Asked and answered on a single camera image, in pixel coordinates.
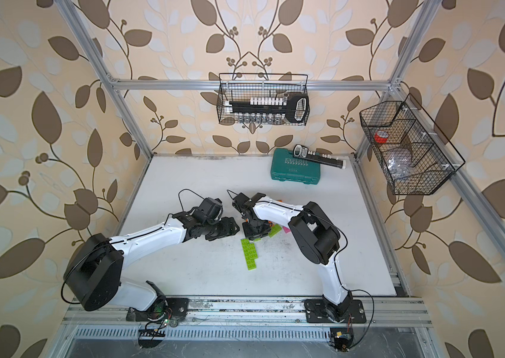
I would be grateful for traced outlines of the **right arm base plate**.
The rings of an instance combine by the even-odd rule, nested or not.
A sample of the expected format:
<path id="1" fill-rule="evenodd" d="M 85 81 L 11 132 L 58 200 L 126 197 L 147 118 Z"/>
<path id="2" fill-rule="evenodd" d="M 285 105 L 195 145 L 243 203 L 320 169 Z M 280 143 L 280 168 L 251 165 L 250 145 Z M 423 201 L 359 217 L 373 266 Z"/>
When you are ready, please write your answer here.
<path id="1" fill-rule="evenodd" d="M 325 298 L 306 299 L 303 301 L 306 321 L 310 324 L 353 324 L 367 323 L 367 316 L 361 300 L 349 300 L 348 303 L 334 305 Z"/>

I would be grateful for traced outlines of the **socket rail on case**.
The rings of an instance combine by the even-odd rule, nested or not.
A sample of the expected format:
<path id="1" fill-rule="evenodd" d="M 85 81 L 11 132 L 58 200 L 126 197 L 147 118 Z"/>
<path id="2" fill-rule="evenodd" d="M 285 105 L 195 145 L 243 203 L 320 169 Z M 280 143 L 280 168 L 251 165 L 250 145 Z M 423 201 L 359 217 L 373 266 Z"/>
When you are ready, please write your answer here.
<path id="1" fill-rule="evenodd" d="M 308 147 L 300 144 L 294 146 L 292 154 L 295 158 L 303 159 L 313 163 L 331 166 L 338 169 L 346 168 L 346 161 L 333 158 L 331 155 L 321 155 L 318 152 L 310 151 Z"/>

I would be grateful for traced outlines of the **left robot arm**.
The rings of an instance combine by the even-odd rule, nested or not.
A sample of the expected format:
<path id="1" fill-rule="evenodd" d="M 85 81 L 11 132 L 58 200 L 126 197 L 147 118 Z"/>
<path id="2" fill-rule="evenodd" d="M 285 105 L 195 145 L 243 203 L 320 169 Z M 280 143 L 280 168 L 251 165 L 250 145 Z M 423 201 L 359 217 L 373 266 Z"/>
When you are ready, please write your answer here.
<path id="1" fill-rule="evenodd" d="M 220 200 L 205 198 L 188 212 L 169 214 L 164 222 L 132 234 L 110 238 L 93 235 L 70 260 L 63 287 L 72 291 L 86 311 L 111 304 L 154 313 L 165 305 L 165 294 L 149 280 L 141 283 L 122 277 L 124 269 L 150 254 L 192 239 L 233 237 L 240 228 L 223 213 Z"/>

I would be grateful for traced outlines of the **green brick lowest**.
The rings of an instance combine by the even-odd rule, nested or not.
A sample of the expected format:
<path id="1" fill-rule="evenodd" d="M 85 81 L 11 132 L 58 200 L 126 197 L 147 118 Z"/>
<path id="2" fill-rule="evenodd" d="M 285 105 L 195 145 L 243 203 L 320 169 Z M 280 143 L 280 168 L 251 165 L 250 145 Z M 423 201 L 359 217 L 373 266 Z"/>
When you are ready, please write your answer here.
<path id="1" fill-rule="evenodd" d="M 257 265 L 255 264 L 255 260 L 253 258 L 246 257 L 245 260 L 246 260 L 247 269 L 249 271 L 252 271 L 257 268 Z"/>

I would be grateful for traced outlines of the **clear plastic bag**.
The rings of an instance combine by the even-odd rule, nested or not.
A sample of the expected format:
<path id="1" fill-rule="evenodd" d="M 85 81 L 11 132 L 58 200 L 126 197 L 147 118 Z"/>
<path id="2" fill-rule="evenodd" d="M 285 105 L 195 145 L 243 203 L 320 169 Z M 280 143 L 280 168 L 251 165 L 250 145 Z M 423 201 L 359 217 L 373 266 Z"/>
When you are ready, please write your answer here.
<path id="1" fill-rule="evenodd" d="M 385 162 L 393 180 L 407 180 L 411 176 L 412 153 L 406 148 L 395 148 L 386 152 Z"/>

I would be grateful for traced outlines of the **green tool case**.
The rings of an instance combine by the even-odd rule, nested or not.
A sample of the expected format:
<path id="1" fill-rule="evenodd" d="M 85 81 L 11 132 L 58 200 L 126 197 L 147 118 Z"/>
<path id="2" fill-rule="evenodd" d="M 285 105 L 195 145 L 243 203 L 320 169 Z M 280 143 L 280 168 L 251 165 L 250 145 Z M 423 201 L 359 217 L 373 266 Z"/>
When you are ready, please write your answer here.
<path id="1" fill-rule="evenodd" d="M 295 158 L 287 149 L 275 149 L 270 177 L 278 181 L 292 181 L 316 185 L 320 181 L 320 165 Z"/>

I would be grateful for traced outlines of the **aluminium front rail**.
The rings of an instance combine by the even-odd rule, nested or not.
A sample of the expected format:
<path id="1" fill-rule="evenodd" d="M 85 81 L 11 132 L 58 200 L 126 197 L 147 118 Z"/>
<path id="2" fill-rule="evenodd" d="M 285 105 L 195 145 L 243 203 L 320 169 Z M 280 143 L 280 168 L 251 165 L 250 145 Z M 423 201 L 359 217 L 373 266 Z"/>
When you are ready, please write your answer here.
<path id="1" fill-rule="evenodd" d="M 327 319 L 324 311 L 293 296 L 172 296 L 164 317 L 173 326 L 309 326 L 345 325 Z M 355 328 L 432 328 L 427 307 L 419 298 L 358 297 L 352 303 Z"/>

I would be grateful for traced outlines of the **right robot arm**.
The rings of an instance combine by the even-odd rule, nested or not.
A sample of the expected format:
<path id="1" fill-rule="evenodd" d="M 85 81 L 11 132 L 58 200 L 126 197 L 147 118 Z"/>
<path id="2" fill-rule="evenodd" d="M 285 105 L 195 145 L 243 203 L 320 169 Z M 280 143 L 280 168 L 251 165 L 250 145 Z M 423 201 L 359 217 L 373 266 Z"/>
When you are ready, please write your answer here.
<path id="1" fill-rule="evenodd" d="M 244 220 L 243 230 L 248 240 L 266 237 L 272 224 L 288 228 L 304 257 L 318 265 L 328 318 L 342 322 L 348 317 L 352 293 L 343 287 L 336 265 L 340 230 L 318 204 L 310 201 L 304 206 L 292 205 L 273 200 L 263 193 L 251 198 L 239 193 L 233 198 L 233 207 Z"/>

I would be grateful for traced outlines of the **green brick long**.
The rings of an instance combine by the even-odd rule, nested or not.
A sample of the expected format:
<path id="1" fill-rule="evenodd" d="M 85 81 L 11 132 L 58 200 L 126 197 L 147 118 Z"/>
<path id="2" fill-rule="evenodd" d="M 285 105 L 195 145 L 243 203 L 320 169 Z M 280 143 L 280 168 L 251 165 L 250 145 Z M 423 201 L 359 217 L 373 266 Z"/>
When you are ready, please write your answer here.
<path id="1" fill-rule="evenodd" d="M 258 258 L 258 253 L 253 243 L 249 243 L 248 255 L 251 260 L 256 260 Z"/>

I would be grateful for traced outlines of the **socket rail in basket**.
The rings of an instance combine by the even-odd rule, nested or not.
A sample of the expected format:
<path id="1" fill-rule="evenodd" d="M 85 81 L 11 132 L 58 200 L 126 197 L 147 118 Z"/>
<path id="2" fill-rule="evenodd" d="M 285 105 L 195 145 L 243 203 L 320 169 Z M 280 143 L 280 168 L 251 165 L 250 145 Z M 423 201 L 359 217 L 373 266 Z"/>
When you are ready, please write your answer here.
<path id="1" fill-rule="evenodd" d="M 240 101 L 223 100 L 218 104 L 219 122 L 231 117 L 244 124 L 304 125 L 309 112 L 309 96 L 300 93 Z"/>

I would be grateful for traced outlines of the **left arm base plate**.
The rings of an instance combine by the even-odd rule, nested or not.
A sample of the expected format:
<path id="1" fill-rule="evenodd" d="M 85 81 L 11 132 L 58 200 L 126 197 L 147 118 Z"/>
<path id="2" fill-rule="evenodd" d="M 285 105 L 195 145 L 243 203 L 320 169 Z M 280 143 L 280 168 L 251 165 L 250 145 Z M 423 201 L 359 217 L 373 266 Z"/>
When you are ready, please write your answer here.
<path id="1" fill-rule="evenodd" d="M 188 298 L 159 298 L 149 309 L 139 311 L 130 308 L 126 315 L 128 322 L 160 322 L 173 320 L 182 322 L 188 313 Z"/>

